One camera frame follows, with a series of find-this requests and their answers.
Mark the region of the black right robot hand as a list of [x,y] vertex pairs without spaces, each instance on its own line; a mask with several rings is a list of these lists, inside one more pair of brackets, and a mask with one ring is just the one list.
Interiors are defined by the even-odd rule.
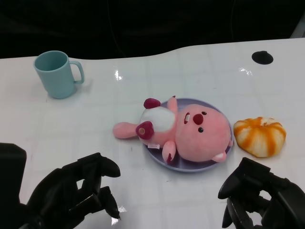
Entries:
[[305,193],[287,178],[244,157],[218,193],[226,199],[222,227],[237,229],[303,229]]

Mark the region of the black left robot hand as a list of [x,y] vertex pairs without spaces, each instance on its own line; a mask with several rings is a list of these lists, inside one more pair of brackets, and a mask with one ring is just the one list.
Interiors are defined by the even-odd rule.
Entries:
[[119,177],[119,166],[95,153],[48,174],[35,188],[22,229],[73,229],[85,216],[105,210],[119,219],[117,203],[102,177]]

